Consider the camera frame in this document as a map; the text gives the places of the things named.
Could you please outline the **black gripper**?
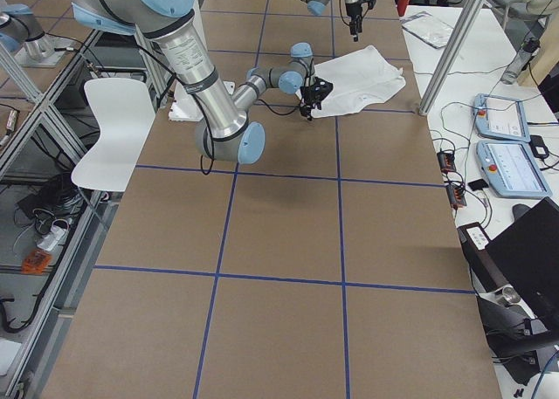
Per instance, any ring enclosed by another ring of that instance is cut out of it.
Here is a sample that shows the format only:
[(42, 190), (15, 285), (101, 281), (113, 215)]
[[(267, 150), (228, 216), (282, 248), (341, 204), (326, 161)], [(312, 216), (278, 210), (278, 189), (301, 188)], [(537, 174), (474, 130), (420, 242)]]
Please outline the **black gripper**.
[(343, 0), (346, 8), (346, 14), (349, 17), (349, 30), (350, 35), (354, 41), (359, 40), (359, 34), (361, 33), (361, 25), (363, 18), (362, 7), (367, 6), (368, 10), (374, 8), (376, 0)]
[(333, 91), (334, 85), (325, 79), (316, 78), (314, 83), (300, 88), (301, 115), (308, 121), (313, 120), (312, 109), (321, 109), (324, 101)]

